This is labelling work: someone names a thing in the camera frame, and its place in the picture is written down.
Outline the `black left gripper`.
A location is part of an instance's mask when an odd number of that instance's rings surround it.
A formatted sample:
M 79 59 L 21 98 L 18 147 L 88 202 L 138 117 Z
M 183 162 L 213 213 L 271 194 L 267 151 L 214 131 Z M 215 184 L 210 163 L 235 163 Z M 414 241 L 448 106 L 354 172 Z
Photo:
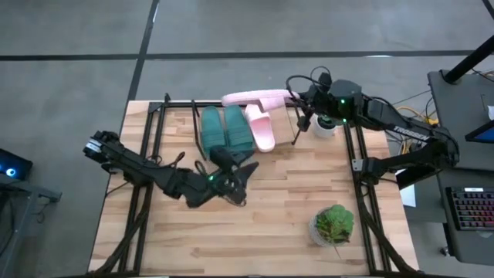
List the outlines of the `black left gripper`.
M 241 165 L 254 155 L 254 151 L 231 151 L 230 155 L 234 165 Z M 205 179 L 208 187 L 216 196 L 223 198 L 231 205 L 243 207 L 246 205 L 247 182 L 258 166 L 259 162 L 252 162 L 232 173 L 217 170 L 205 175 Z

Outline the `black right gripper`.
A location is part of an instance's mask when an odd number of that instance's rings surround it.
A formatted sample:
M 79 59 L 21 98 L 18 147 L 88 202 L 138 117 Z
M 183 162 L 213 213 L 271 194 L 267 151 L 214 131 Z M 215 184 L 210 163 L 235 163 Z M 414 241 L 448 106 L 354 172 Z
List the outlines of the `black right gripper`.
M 362 87 L 349 80 L 314 83 L 305 93 L 287 90 L 289 102 L 307 107 L 318 116 L 339 121 L 355 121 L 362 114 Z

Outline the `pink rubber slide sandal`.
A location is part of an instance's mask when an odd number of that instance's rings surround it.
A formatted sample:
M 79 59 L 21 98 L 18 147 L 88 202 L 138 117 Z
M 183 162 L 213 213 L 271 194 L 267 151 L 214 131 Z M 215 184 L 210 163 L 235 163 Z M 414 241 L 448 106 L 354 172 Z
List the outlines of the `pink rubber slide sandal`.
M 276 145 L 276 141 L 269 113 L 262 112 L 258 105 L 248 104 L 245 107 L 245 118 L 249 124 L 257 148 L 261 152 L 272 151 Z
M 280 89 L 253 90 L 224 95 L 221 102 L 224 107 L 255 104 L 261 111 L 266 112 L 283 107 L 286 103 L 292 103 L 293 97 L 299 99 L 299 94 Z

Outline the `green rubber slide sandal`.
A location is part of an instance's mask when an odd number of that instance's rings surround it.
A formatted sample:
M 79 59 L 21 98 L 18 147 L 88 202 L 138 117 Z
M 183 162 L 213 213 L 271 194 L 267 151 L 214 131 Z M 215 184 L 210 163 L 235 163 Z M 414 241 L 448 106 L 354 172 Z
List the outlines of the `green rubber slide sandal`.
M 252 151 L 254 140 L 247 120 L 240 106 L 225 107 L 226 139 L 233 151 Z
M 201 144 L 206 158 L 209 158 L 213 147 L 226 147 L 225 131 L 219 111 L 208 106 L 201 114 Z

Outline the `snake plant in white pot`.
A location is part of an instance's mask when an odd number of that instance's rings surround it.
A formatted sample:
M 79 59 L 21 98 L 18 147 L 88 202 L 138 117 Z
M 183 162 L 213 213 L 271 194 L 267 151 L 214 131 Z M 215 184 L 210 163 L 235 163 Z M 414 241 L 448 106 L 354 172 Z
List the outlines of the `snake plant in white pot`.
M 336 124 L 334 121 L 324 115 L 313 116 L 313 133 L 320 138 L 329 138 L 334 135 Z

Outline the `succulent in triangle-patterned pot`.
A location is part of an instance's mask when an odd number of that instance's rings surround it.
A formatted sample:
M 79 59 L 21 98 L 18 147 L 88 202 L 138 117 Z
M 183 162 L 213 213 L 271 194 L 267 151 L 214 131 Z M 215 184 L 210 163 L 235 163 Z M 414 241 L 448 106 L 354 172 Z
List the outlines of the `succulent in triangle-patterned pot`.
M 309 221 L 309 234 L 319 247 L 333 248 L 342 259 L 338 247 L 350 242 L 354 230 L 354 214 L 342 205 L 322 208 Z

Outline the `white paper sheet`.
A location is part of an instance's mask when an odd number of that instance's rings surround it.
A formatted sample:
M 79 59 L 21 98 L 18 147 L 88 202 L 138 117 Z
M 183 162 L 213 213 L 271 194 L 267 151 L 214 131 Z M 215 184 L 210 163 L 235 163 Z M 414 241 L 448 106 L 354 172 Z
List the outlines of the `white paper sheet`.
M 401 196 L 402 204 L 404 206 L 408 206 L 412 208 L 416 207 L 414 186 L 408 186 L 407 188 L 401 189 L 400 196 Z

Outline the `grey desk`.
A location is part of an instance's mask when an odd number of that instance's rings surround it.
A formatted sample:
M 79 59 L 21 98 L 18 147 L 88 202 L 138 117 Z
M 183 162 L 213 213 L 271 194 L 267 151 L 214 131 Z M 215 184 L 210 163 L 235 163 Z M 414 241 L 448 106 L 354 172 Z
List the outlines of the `grey desk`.
M 438 174 L 438 184 L 449 253 L 462 263 L 494 266 L 494 231 L 457 230 L 445 192 L 448 187 L 494 188 L 494 172 L 444 170 Z
M 494 144 L 465 140 L 465 135 L 494 120 L 494 82 L 466 74 L 455 84 L 446 83 L 441 72 L 428 73 L 428 82 L 439 123 L 457 140 L 457 168 L 494 171 Z

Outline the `black slanted pole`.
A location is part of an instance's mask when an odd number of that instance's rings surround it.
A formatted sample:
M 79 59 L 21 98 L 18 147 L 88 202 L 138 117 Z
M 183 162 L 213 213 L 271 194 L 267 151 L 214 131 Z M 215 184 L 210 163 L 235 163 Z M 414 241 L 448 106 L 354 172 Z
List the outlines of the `black slanted pole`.
M 455 84 L 468 71 L 472 70 L 485 58 L 494 52 L 494 35 L 488 38 L 481 46 L 466 56 L 459 64 L 447 73 L 441 70 L 443 80 L 449 84 Z

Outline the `blue-screen laptop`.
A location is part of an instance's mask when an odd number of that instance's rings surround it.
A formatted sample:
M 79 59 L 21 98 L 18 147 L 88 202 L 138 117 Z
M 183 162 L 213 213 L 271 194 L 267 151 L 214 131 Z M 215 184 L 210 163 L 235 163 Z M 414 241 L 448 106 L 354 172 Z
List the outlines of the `blue-screen laptop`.
M 483 144 L 494 144 L 494 120 L 465 135 L 465 140 Z

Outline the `black computer keyboard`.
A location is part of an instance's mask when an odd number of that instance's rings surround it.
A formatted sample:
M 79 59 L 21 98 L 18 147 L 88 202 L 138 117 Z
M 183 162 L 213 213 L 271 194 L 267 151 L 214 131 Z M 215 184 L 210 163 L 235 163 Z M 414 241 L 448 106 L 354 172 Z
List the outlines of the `black computer keyboard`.
M 494 231 L 494 188 L 445 189 L 457 230 Z

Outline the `grey equipment stand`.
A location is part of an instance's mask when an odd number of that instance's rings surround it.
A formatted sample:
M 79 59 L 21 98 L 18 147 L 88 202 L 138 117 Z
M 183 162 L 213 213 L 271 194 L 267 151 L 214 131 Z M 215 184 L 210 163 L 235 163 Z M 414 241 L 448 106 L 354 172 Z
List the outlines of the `grey equipment stand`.
M 5 249 L 0 251 L 0 278 L 6 278 L 14 265 L 21 241 L 34 216 L 38 198 L 47 198 L 49 202 L 58 202 L 62 193 L 38 185 L 30 185 L 27 181 L 16 180 L 3 174 L 0 174 L 0 189 L 11 189 L 15 193 L 24 193 L 26 196 L 25 207 L 20 210 L 18 216 L 13 217 L 11 236 L 7 240 Z

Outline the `black box with blue light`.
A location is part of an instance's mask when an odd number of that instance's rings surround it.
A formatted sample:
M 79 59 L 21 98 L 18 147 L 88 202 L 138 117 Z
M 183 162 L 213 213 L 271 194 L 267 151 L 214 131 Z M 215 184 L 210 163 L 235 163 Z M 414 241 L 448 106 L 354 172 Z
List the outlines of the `black box with blue light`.
M 0 148 L 0 174 L 10 178 L 26 180 L 33 162 Z

